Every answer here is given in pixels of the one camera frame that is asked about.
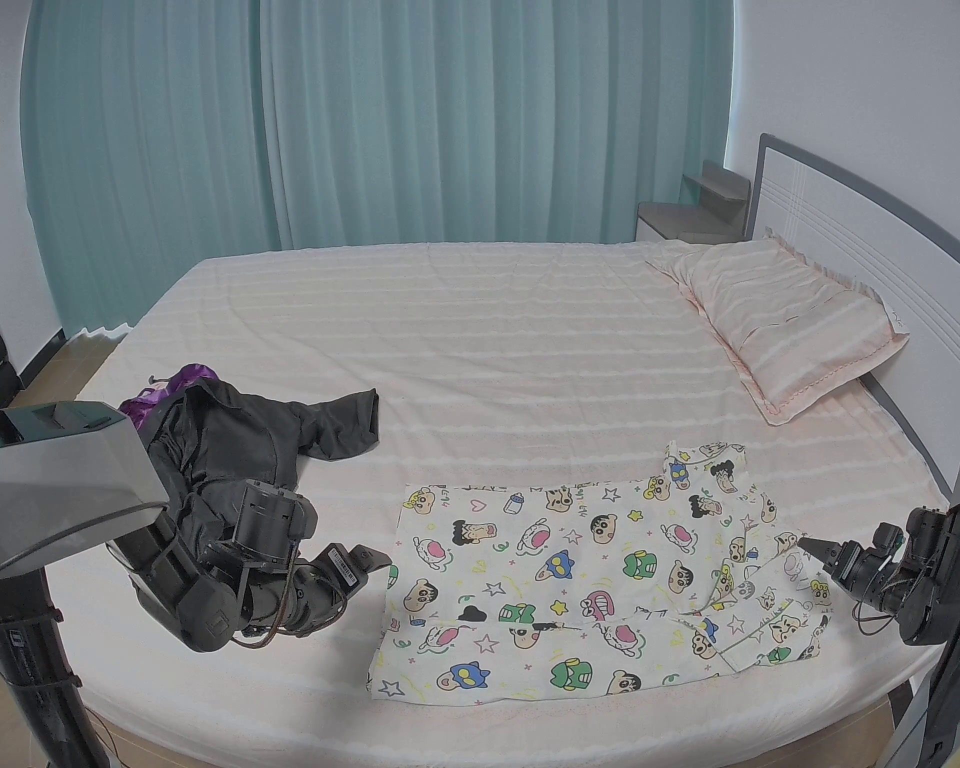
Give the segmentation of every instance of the purple clothing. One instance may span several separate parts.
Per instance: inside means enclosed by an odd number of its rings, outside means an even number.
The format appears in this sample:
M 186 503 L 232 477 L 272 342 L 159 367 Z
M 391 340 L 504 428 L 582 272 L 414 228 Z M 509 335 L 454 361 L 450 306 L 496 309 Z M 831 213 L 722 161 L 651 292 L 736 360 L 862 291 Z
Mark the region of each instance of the purple clothing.
M 152 389 L 147 387 L 139 395 L 120 403 L 117 409 L 120 413 L 127 414 L 133 422 L 133 426 L 139 429 L 143 422 L 150 416 L 150 412 L 156 406 L 170 395 L 175 395 L 182 389 L 189 387 L 195 381 L 201 378 L 212 378 L 219 381 L 220 377 L 213 372 L 211 368 L 200 363 L 191 363 L 183 366 L 172 378 L 166 379 L 167 386 L 161 389 Z M 153 379 L 151 381 L 163 381 L 164 379 Z

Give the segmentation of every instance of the pillowcase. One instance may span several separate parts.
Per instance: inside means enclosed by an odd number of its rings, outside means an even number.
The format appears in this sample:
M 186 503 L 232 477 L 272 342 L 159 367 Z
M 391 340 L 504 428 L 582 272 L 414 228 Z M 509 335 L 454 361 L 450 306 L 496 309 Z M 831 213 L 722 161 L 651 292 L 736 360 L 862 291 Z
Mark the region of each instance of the pillowcase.
M 709 323 L 771 424 L 872 370 L 907 340 L 865 285 L 774 238 L 649 256 Z

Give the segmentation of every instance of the curtain fold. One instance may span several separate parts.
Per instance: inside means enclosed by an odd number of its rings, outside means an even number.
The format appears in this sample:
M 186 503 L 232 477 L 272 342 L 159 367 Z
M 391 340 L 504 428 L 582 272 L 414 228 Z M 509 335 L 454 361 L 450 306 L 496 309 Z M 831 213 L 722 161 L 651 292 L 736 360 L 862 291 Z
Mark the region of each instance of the curtain fold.
M 36 0 L 28 202 L 68 332 L 211 256 L 631 240 L 731 71 L 732 0 Z

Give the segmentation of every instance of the black pole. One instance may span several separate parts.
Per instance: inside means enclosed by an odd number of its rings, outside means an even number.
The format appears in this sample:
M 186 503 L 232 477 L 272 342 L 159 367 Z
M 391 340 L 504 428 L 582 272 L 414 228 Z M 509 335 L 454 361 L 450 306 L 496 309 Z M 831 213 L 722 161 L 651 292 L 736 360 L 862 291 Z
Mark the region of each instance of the black pole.
M 54 768 L 109 768 L 63 653 L 43 568 L 0 579 L 0 674 Z

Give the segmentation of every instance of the headboard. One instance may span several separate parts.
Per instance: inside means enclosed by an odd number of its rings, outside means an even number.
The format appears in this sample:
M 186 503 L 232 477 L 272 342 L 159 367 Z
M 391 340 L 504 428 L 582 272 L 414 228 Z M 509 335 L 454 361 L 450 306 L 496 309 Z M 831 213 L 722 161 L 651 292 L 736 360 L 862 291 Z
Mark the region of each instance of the headboard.
M 960 240 L 822 157 L 760 137 L 747 237 L 772 230 L 822 266 L 873 287 L 910 331 L 863 383 L 960 492 Z

